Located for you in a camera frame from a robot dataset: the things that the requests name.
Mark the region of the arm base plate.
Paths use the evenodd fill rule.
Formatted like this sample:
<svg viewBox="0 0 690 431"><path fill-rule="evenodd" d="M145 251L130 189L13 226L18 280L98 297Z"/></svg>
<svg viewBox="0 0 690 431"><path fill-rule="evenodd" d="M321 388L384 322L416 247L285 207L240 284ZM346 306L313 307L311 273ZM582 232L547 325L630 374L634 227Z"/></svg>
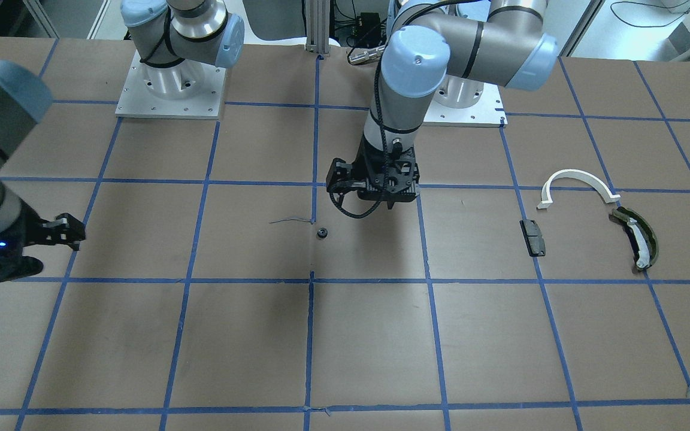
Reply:
<svg viewBox="0 0 690 431"><path fill-rule="evenodd" d="M192 60L153 68L132 58L115 113L137 119L219 120L228 70Z"/></svg>
<svg viewBox="0 0 690 431"><path fill-rule="evenodd" d="M500 87L447 75L436 90L423 123L474 128L506 126Z"/></svg>

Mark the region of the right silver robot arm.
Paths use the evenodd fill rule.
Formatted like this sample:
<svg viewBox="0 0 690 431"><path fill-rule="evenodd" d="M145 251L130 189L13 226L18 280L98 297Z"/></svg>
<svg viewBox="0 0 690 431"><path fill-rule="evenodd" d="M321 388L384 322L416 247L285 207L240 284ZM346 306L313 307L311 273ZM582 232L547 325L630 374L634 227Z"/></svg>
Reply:
<svg viewBox="0 0 690 431"><path fill-rule="evenodd" d="M176 100L195 95L205 66L232 68L246 41L246 23L222 1L123 1L120 13L139 55L151 95ZM0 60L0 169L44 119L53 98L35 74ZM25 256L32 245L67 245L78 250L84 223L62 213L41 218L0 180L0 282L38 275L43 263Z"/></svg>

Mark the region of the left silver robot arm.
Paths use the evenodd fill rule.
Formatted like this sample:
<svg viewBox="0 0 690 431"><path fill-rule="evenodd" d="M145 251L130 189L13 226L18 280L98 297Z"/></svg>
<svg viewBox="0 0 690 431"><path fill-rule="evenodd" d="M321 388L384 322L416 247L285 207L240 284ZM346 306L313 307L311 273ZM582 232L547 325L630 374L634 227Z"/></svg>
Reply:
<svg viewBox="0 0 690 431"><path fill-rule="evenodd" d="M326 178L340 212L348 193L373 208L416 199L414 139L446 77L535 91L551 75L559 47L544 31L547 1L493 1L485 21L453 16L447 5L408 1L392 12L356 158L335 158Z"/></svg>

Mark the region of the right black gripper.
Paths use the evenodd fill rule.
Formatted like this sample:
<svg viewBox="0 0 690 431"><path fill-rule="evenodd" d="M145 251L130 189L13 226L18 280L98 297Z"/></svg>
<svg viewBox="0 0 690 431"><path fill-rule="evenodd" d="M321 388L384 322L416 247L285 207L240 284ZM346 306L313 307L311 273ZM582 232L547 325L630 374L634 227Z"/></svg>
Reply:
<svg viewBox="0 0 690 431"><path fill-rule="evenodd" d="M52 221L41 218L31 207L24 207L16 221L0 232L0 282L38 275L44 264L36 257L25 256L30 245L66 245L80 251L87 238L86 226L68 213Z"/></svg>

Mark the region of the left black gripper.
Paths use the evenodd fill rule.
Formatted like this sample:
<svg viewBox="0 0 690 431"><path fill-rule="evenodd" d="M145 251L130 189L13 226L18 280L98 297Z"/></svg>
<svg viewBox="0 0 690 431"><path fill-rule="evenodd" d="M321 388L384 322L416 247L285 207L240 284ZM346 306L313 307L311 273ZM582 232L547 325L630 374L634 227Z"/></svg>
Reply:
<svg viewBox="0 0 690 431"><path fill-rule="evenodd" d="M353 163L335 158L326 178L328 193L356 192L359 199L386 202L391 210L396 202L413 202L418 196L419 169L414 147L401 141L389 142L388 153L362 140Z"/></svg>

